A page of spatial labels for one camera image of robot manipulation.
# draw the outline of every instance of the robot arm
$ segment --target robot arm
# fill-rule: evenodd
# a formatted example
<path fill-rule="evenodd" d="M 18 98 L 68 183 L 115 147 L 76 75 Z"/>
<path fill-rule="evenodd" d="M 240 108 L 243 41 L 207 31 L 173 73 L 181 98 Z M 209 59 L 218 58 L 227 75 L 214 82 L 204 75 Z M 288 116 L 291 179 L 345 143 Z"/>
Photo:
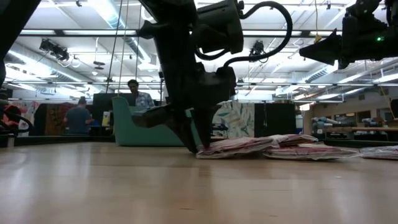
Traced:
<path fill-rule="evenodd" d="M 217 104 L 235 95 L 236 77 L 229 65 L 238 61 L 260 60 L 282 50 L 292 33 L 289 12 L 276 2 L 261 2 L 243 14 L 243 2 L 224 0 L 196 9 L 193 0 L 140 0 L 156 20 L 145 21 L 138 36 L 153 38 L 165 79 L 170 103 L 166 106 L 140 111 L 133 115 L 136 125 L 153 127 L 167 124 L 188 149 L 197 148 L 191 132 L 191 118 L 185 110 L 191 110 L 192 120 L 204 147 L 210 145 L 210 129 Z M 263 6 L 279 10 L 287 21 L 287 35 L 278 48 L 264 55 L 236 57 L 228 60 L 216 72 L 206 72 L 203 60 L 214 60 L 230 52 L 243 50 L 243 32 L 240 19 L 245 19 Z M 216 55 L 208 52 L 221 50 Z"/>
<path fill-rule="evenodd" d="M 376 19 L 373 12 L 380 0 L 357 0 L 346 8 L 342 35 L 336 30 L 325 40 L 300 49 L 300 55 L 333 65 L 339 69 L 356 60 L 381 60 L 398 56 L 398 1 L 386 1 L 387 23 Z"/>

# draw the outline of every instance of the man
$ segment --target man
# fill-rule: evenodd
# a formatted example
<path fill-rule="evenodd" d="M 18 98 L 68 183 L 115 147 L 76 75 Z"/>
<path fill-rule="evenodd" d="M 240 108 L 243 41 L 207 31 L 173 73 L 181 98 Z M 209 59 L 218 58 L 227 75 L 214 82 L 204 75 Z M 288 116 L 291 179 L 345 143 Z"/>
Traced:
<path fill-rule="evenodd" d="M 130 80 L 129 82 L 127 82 L 127 85 L 129 86 L 131 93 L 136 99 L 136 106 L 141 106 L 145 108 L 152 108 L 155 106 L 152 97 L 150 97 L 150 94 L 138 91 L 139 84 L 136 80 Z"/>
<path fill-rule="evenodd" d="M 69 127 L 68 134 L 88 134 L 90 130 L 88 125 L 94 123 L 94 120 L 86 109 L 86 100 L 80 99 L 77 107 L 69 109 L 63 121 Z"/>

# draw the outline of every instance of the teal chair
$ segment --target teal chair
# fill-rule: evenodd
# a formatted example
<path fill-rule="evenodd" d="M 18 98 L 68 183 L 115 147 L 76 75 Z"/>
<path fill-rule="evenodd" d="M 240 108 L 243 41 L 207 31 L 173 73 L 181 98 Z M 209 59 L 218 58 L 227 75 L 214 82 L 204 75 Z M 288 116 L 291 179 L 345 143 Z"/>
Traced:
<path fill-rule="evenodd" d="M 153 128 L 141 128 L 132 122 L 132 113 L 143 110 L 142 107 L 129 106 L 127 100 L 117 96 L 112 99 L 114 135 L 119 146 L 183 146 L 181 140 L 166 125 Z M 192 123 L 193 138 L 200 144 L 199 135 Z"/>

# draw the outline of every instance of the blue shirt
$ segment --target blue shirt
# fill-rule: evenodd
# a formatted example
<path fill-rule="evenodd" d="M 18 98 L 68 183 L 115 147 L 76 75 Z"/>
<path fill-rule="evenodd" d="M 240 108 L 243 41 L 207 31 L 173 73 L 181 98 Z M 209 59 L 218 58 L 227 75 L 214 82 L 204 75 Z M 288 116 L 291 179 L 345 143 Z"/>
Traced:
<path fill-rule="evenodd" d="M 143 93 L 139 91 L 138 96 L 136 97 L 136 106 L 152 108 L 155 106 L 155 104 L 149 93 Z"/>
<path fill-rule="evenodd" d="M 90 112 L 86 108 L 76 107 L 69 109 L 66 115 L 69 134 L 88 134 L 89 127 L 86 121 L 91 119 Z"/>

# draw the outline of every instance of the table surface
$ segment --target table surface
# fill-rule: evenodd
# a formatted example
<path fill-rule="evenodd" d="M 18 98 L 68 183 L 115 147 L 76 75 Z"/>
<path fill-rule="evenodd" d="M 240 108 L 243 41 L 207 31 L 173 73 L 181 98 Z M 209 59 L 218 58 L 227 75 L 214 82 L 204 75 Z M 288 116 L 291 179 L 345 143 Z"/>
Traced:
<path fill-rule="evenodd" d="M 71 143 L 0 152 L 0 223 L 397 223 L 396 161 L 198 160 Z"/>

